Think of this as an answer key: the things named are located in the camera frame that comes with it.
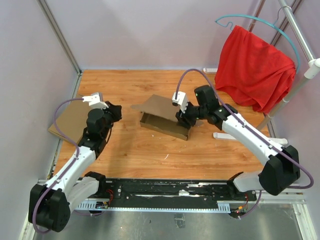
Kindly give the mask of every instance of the wooden floor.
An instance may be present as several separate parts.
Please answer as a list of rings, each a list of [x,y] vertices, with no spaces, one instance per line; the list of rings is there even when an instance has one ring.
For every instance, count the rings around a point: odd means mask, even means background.
[[[84,173],[95,171],[106,177],[213,179],[226,180],[244,171],[257,171],[262,165],[241,143],[216,140],[219,130],[205,122],[191,130],[188,141],[140,127],[141,114],[130,108],[141,104],[152,94],[171,98],[183,71],[180,70],[86,70],[79,93],[102,92],[105,101],[122,105],[122,120],[114,124],[109,144]],[[206,84],[197,72],[188,73],[180,90],[196,102],[194,89]],[[263,119],[251,107],[236,105],[223,92],[221,98],[231,104],[253,126]],[[64,142],[56,165],[57,172],[71,157],[75,148]]]

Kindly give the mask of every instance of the red cloth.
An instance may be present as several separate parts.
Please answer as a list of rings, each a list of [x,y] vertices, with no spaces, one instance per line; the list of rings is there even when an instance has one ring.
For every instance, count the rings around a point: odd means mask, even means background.
[[[215,86],[237,104],[267,114],[289,92],[295,75],[288,56],[235,26],[222,48]]]

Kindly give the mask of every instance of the clothes hanger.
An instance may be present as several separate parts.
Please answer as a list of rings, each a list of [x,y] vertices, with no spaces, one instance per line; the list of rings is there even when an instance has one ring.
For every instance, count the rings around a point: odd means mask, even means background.
[[[296,71],[295,72],[296,73],[299,72],[301,62],[300,62],[300,56],[299,56],[298,50],[297,50],[295,44],[292,42],[292,40],[288,37],[288,35],[285,34],[280,28],[276,27],[274,24],[272,24],[272,23],[270,23],[270,22],[268,22],[268,21],[266,21],[266,20],[264,20],[262,18],[255,17],[255,16],[250,16],[250,15],[246,15],[246,14],[228,14],[228,15],[224,15],[224,16],[221,16],[221,17],[217,18],[215,20],[215,22],[217,24],[219,24],[220,26],[224,27],[224,28],[228,27],[229,24],[231,24],[230,30],[233,30],[234,23],[232,21],[229,21],[226,25],[223,25],[222,23],[219,22],[219,20],[224,19],[224,18],[229,18],[229,17],[241,17],[241,18],[247,18],[247,19],[254,19],[256,21],[259,21],[261,23],[264,23],[264,24],[272,27],[273,29],[275,29],[279,33],[281,33],[285,37],[285,39],[287,39],[287,41],[289,42],[289,44],[293,48],[293,51],[294,51],[294,54],[295,54],[296,60],[297,60],[297,67],[296,67]]]

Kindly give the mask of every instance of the open cardboard box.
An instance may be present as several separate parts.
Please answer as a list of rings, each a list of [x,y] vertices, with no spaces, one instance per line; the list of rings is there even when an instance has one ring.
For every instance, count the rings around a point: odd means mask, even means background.
[[[56,124],[65,135],[78,144],[83,136],[84,128],[87,127],[88,113],[91,109],[87,102],[72,101],[57,118]],[[60,135],[53,124],[49,127],[48,131],[60,139],[69,142]]]
[[[173,106],[170,98],[153,94],[143,104],[132,105],[131,108],[143,113],[141,127],[182,140],[188,139],[190,130],[178,124],[176,113],[179,106]]]

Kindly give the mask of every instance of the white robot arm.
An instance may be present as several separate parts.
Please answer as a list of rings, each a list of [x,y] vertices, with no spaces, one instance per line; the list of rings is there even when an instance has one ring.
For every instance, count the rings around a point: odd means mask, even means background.
[[[198,87],[194,92],[199,106],[193,106],[184,92],[179,91],[177,97],[176,93],[173,94],[172,104],[180,106],[179,112],[176,113],[178,122],[190,128],[195,125],[197,119],[206,119],[208,123],[215,125],[245,145],[264,166],[262,171],[240,172],[231,177],[228,183],[232,185],[235,193],[266,190],[272,195],[278,195],[300,177],[300,169],[279,154],[282,152],[299,163],[298,151],[294,147],[284,148],[279,143],[272,141],[246,122],[237,110],[228,105],[235,116],[230,114],[225,107],[220,106],[210,86]],[[235,117],[255,133],[240,124]],[[268,141],[269,145],[266,145],[262,139]]]
[[[71,213],[82,201],[106,191],[106,177],[96,172],[89,172],[78,184],[76,182],[104,150],[113,124],[122,118],[122,107],[103,102],[100,93],[82,99],[93,109],[88,113],[87,127],[77,150],[56,175],[44,185],[36,184],[30,192],[28,221],[55,232],[64,229]]]

